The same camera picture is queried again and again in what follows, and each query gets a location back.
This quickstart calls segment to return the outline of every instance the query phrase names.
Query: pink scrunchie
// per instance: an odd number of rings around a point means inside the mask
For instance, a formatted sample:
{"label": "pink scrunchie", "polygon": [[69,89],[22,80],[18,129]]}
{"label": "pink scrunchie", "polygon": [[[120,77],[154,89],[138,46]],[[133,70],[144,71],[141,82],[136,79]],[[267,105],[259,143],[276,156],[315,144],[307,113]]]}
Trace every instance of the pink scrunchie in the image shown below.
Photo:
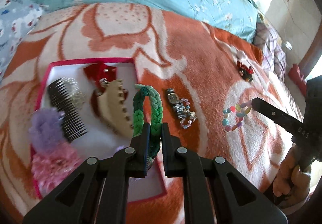
{"label": "pink scrunchie", "polygon": [[33,156],[31,171],[34,179],[38,181],[39,189],[43,195],[47,195],[81,163],[76,149],[63,142],[51,153],[36,153]]}

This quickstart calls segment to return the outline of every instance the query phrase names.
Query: black comb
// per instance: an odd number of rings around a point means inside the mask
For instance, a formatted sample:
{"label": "black comb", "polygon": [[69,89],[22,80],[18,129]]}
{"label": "black comb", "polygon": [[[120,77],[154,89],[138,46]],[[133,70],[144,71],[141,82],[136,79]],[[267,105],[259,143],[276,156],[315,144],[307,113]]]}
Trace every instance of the black comb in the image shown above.
{"label": "black comb", "polygon": [[56,107],[58,111],[65,112],[62,123],[65,138],[69,142],[72,142],[86,134],[88,132],[87,128],[73,104],[63,79],[58,79],[51,83],[47,87],[47,92],[49,94],[51,105]]}

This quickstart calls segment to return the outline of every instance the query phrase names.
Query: green braided headband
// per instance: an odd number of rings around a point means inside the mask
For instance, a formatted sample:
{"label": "green braided headband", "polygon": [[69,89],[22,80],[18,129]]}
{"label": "green braided headband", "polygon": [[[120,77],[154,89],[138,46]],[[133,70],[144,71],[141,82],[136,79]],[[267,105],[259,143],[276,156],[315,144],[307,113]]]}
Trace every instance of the green braided headband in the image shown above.
{"label": "green braided headband", "polygon": [[160,151],[161,125],[163,116],[162,101],[160,98],[160,94],[154,88],[152,88],[152,86],[136,84],[135,88],[139,89],[139,91],[135,94],[133,98],[133,137],[142,134],[142,128],[144,123],[143,102],[144,98],[146,96],[149,96],[152,110],[149,157],[154,159]]}

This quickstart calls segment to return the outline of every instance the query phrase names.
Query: plaid fabric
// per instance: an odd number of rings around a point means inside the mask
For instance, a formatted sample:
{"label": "plaid fabric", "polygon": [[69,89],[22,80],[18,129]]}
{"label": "plaid fabric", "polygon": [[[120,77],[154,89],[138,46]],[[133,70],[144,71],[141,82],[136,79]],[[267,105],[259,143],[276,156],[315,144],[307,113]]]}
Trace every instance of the plaid fabric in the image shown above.
{"label": "plaid fabric", "polygon": [[277,45],[274,49],[274,63],[274,72],[279,79],[284,80],[286,70],[286,54],[279,45]]}
{"label": "plaid fabric", "polygon": [[262,68],[274,72],[274,49],[277,46],[278,34],[270,25],[256,24],[256,35],[253,44],[263,52]]}

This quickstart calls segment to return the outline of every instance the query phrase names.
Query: blanket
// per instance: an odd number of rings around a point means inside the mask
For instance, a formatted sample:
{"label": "blanket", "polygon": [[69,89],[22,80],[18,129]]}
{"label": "blanket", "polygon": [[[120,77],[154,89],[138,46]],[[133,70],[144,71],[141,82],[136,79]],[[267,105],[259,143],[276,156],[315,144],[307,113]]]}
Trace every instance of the blanket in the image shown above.
{"label": "blanket", "polygon": [[[243,63],[254,69],[251,83],[236,69],[239,51],[244,52]],[[40,82],[51,62],[91,57],[134,58],[139,83],[161,93],[171,134],[200,156],[223,156],[260,191],[273,181],[292,146],[291,136],[255,111],[245,118],[244,127],[225,132],[223,109],[260,97],[303,118],[277,76],[263,72],[258,48],[207,23],[122,3],[73,6],[46,14],[19,45],[0,87],[0,198],[19,222],[38,202],[27,130]],[[190,128],[180,127],[167,104],[167,88],[190,100],[198,117]],[[158,158],[162,161],[162,152]],[[163,179],[167,194],[129,204],[127,223],[183,222],[181,180],[164,175]]]}

